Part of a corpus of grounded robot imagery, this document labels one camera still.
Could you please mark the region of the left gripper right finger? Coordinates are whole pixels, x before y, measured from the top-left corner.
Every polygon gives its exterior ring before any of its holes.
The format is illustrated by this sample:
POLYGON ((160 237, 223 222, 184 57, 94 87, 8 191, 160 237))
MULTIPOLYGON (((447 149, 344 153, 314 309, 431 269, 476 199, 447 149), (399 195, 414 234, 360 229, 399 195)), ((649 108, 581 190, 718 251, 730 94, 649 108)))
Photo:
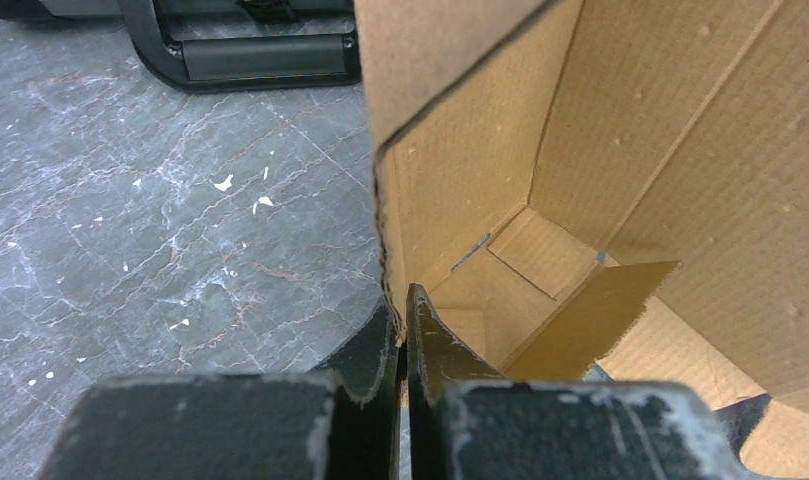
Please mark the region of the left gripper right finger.
POLYGON ((748 479, 739 454, 753 397, 709 410, 669 382, 514 381, 441 321, 424 288, 406 300, 416 479, 748 479))

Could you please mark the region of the cardboard box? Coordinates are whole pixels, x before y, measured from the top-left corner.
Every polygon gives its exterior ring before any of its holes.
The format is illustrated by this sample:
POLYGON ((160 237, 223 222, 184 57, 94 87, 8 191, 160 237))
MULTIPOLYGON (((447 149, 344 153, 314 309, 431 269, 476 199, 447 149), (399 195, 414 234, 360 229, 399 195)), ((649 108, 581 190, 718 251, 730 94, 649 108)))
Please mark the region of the cardboard box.
POLYGON ((809 477, 809 1, 360 1, 382 287, 517 379, 763 396, 809 477))

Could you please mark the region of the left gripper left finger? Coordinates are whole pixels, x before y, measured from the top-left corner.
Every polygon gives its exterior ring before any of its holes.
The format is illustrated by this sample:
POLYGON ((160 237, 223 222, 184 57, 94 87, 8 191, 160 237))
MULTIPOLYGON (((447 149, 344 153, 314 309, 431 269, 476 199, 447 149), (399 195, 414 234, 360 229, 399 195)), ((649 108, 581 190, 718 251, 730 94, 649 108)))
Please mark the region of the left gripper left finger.
POLYGON ((394 479, 399 351, 385 302, 306 372, 103 380, 43 479, 394 479))

